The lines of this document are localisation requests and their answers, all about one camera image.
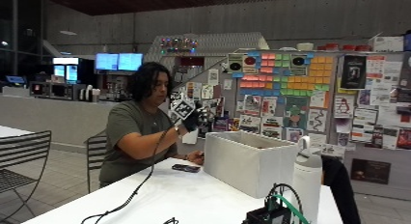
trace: monitor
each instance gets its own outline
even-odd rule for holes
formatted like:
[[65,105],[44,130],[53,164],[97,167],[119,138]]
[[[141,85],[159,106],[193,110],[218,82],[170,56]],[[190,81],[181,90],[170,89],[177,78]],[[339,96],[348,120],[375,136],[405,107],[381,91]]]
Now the monitor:
[[118,57],[118,70],[137,71],[142,64],[142,53],[121,53]]
[[78,58],[53,58],[53,64],[78,65]]
[[9,83],[13,84],[25,84],[25,80],[20,76],[5,76],[5,79],[8,80]]
[[95,70],[117,70],[118,69],[118,54],[97,53],[94,57]]
[[54,75],[64,76],[65,75],[65,66],[54,66]]
[[77,81],[77,66],[66,66],[66,81]]

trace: smartphone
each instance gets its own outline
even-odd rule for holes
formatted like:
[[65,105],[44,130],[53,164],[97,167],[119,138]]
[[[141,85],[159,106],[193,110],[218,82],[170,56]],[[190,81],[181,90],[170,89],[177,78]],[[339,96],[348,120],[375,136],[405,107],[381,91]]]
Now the smartphone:
[[190,166],[185,164],[174,164],[170,168],[173,170],[183,171],[187,173],[198,173],[201,171],[201,167]]

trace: dark hair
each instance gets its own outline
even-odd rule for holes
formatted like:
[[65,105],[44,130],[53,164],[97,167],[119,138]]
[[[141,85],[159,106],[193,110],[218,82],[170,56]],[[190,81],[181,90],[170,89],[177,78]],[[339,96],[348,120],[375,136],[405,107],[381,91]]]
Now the dark hair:
[[133,100],[142,101],[143,98],[151,96],[153,87],[155,86],[155,80],[159,72],[165,72],[167,74],[169,97],[171,91],[171,78],[169,70],[162,64],[157,62],[147,62],[138,67],[137,72],[130,77],[127,92],[130,93]]

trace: blue screen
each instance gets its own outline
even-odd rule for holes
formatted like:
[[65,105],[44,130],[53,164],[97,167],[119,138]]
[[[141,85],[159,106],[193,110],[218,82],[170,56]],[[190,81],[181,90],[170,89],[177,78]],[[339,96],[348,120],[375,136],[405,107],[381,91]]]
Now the blue screen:
[[118,70],[137,71],[142,64],[142,53],[121,53],[118,58]]
[[65,80],[77,81],[77,66],[66,66]]
[[65,66],[54,66],[54,75],[64,76]]
[[24,84],[25,80],[22,77],[20,76],[5,76],[5,78],[8,79],[9,83],[18,83],[18,84]]
[[97,53],[94,57],[94,68],[97,70],[117,70],[118,54]]

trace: chair backrest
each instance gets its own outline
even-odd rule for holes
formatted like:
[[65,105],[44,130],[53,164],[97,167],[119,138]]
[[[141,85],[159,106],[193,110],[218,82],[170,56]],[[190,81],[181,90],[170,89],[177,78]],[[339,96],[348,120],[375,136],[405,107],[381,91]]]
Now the chair backrest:
[[45,158],[45,166],[49,157],[50,142],[52,132],[49,130],[0,138],[0,169],[42,158]]
[[106,136],[93,136],[88,139],[88,189],[90,193],[90,171],[99,169],[105,156]]

